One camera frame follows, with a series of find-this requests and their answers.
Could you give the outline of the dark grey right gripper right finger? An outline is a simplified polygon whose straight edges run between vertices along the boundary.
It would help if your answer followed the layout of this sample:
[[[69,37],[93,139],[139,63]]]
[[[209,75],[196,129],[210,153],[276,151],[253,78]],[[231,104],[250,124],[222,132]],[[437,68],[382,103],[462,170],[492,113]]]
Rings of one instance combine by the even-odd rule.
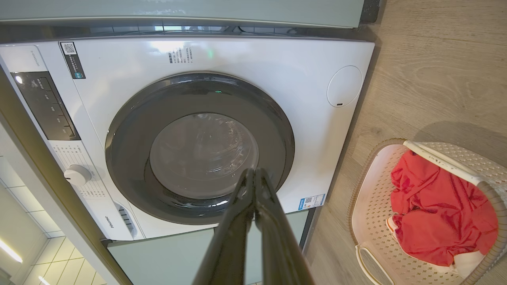
[[[255,170],[255,224],[261,232],[265,285],[313,285],[315,281],[265,169]]]

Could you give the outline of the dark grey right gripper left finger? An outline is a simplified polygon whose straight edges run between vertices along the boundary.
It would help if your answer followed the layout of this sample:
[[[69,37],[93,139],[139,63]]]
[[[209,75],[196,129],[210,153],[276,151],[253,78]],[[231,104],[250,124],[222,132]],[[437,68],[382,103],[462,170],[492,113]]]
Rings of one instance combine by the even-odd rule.
[[[255,170],[240,176],[214,233],[194,285],[242,285],[247,236],[255,213]]]

